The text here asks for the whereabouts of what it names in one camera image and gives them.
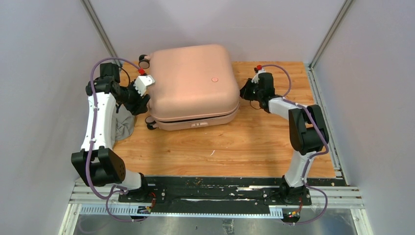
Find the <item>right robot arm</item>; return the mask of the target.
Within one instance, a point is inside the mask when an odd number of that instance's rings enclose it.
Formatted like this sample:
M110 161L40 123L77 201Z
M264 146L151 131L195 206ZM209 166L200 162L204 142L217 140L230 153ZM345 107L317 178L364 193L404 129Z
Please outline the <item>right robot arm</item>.
M265 112L288 120L294 152L275 197L290 205L305 195L307 176L314 158L328 150L329 136L322 109L317 104L302 105L277 95L274 78L269 72L257 73L254 78L247 79L240 89L240 97L257 101Z

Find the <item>pink suitcase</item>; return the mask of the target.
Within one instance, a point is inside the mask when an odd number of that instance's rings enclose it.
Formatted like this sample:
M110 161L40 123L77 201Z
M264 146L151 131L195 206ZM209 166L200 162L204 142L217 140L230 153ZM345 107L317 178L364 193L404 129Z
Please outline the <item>pink suitcase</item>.
M236 117L240 90L224 46L158 50L142 54L138 65L149 69L155 80L147 90L149 130L222 125Z

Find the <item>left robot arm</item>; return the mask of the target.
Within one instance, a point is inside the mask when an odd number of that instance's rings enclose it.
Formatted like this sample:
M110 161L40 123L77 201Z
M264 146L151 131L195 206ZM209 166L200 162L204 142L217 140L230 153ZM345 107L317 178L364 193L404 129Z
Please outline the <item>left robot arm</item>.
M95 64L86 86L89 116L81 149L72 153L71 163L83 182L100 199L109 199L118 189L119 194L138 202L152 197L145 176L126 169L125 162L113 151L112 136L116 133L113 115L120 105L137 116L147 112L149 95L146 90L155 83L146 71L136 66L139 76L120 85L120 66L103 59ZM97 187L111 185L108 196Z

